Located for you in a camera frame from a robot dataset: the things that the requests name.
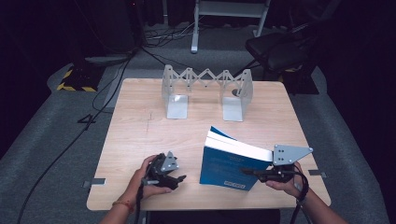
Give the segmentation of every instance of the dark background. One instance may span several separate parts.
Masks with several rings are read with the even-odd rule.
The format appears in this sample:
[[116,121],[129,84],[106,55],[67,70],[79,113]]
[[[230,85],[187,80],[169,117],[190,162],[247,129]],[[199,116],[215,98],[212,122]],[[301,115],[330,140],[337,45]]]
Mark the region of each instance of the dark background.
[[[163,22],[162,16],[158,16],[163,10],[162,1],[146,2],[148,5],[140,11],[145,14],[143,21],[153,18],[152,14],[159,19],[150,21],[151,24]],[[168,14],[173,25],[191,20],[191,14],[181,14],[177,18],[172,15],[180,10],[178,6],[192,10],[193,2],[168,0]],[[97,23],[97,15],[105,13],[102,8],[92,11],[92,2],[78,3],[98,34],[105,34],[104,31],[110,29]],[[72,42],[61,35],[63,30],[60,30],[59,20],[49,2],[15,0],[1,3],[0,103],[5,113],[1,117],[0,158],[50,95],[47,79],[76,59],[71,57],[70,49],[84,57],[108,53],[92,34],[73,1],[58,1],[58,4],[69,15]],[[140,31],[132,1],[126,1],[125,6],[125,13],[129,16],[123,18],[128,21],[117,29],[124,37],[133,35],[138,39]],[[392,190],[395,176],[391,169],[396,146],[396,119],[393,117],[396,114],[396,94],[395,82],[392,81],[396,58],[396,32],[392,31],[396,24],[394,8],[396,4],[390,0],[343,0],[333,15],[334,24],[328,38],[323,42],[328,51],[319,63],[327,80],[329,95],[380,184],[391,222],[396,221],[393,200],[396,195]],[[270,9],[267,27],[274,21],[285,20],[282,13],[274,13],[277,10],[282,11],[282,6]],[[115,37],[102,35],[101,38],[111,45]]]

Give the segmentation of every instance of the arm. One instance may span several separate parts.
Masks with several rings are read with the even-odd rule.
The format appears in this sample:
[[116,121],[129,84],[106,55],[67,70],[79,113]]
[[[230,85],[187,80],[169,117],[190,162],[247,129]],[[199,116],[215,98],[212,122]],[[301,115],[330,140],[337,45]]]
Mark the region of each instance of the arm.
[[[300,163],[295,162],[295,164],[301,170]],[[294,187],[294,181],[302,185],[302,179],[299,176],[295,176],[288,183],[279,183],[269,180],[265,182],[265,184],[272,189],[284,190],[287,194],[298,198],[300,195],[300,191]],[[323,202],[312,189],[309,189],[306,193],[305,203],[303,204],[302,208],[314,223],[347,223],[343,218],[338,216],[325,202]]]
[[[140,187],[141,180],[145,176],[147,167],[149,163],[155,159],[156,155],[150,156],[146,158],[140,169],[134,172],[134,175],[131,178],[131,181],[128,184],[126,190],[121,194],[121,196],[117,199],[118,202],[128,203],[132,208],[136,204],[136,194]],[[159,188],[155,186],[145,186],[143,188],[143,199],[148,198],[149,196],[155,194],[163,194],[172,192],[169,188]],[[126,220],[130,214],[130,208],[123,204],[116,203],[114,204],[110,211],[107,212],[105,217],[102,219],[100,223],[126,223]]]

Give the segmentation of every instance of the metal book stand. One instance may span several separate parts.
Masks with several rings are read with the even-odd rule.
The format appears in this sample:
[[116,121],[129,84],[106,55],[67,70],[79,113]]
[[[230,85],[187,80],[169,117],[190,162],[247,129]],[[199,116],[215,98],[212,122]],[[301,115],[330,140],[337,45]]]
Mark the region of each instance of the metal book stand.
[[175,93],[176,84],[182,83],[187,92],[191,92],[192,86],[196,82],[204,87],[209,87],[214,83],[219,84],[223,119],[228,121],[244,120],[248,104],[253,97],[253,81],[249,69],[244,70],[237,77],[233,77],[228,70],[215,76],[209,69],[197,75],[191,68],[178,74],[169,64],[163,70],[162,86],[162,96],[168,119],[186,119],[188,114],[189,96]]

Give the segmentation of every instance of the white shelf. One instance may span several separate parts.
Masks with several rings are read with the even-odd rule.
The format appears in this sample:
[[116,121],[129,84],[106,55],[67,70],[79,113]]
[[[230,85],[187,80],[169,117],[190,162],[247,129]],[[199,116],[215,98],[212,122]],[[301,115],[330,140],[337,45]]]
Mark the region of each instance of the white shelf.
[[265,4],[206,2],[199,4],[200,15],[261,18]]

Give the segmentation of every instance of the wooden table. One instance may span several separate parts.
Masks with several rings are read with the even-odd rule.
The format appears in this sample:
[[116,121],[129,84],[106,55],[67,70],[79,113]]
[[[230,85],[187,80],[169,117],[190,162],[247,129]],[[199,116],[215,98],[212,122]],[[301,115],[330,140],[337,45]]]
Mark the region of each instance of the wooden table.
[[[179,169],[173,176],[187,175],[171,194],[142,202],[142,210],[254,209],[294,207],[295,200],[283,191],[258,181],[251,191],[199,184],[203,147],[213,125],[235,139],[273,149],[275,144],[307,147],[289,96],[280,82],[253,82],[254,95],[243,122],[224,121],[219,86],[194,84],[189,95],[187,119],[167,119],[161,97],[161,79],[127,78],[111,120],[95,178],[87,201],[91,210],[109,210],[124,192],[134,171],[146,157],[172,150]],[[313,189],[326,204],[329,194],[312,154],[299,160]]]

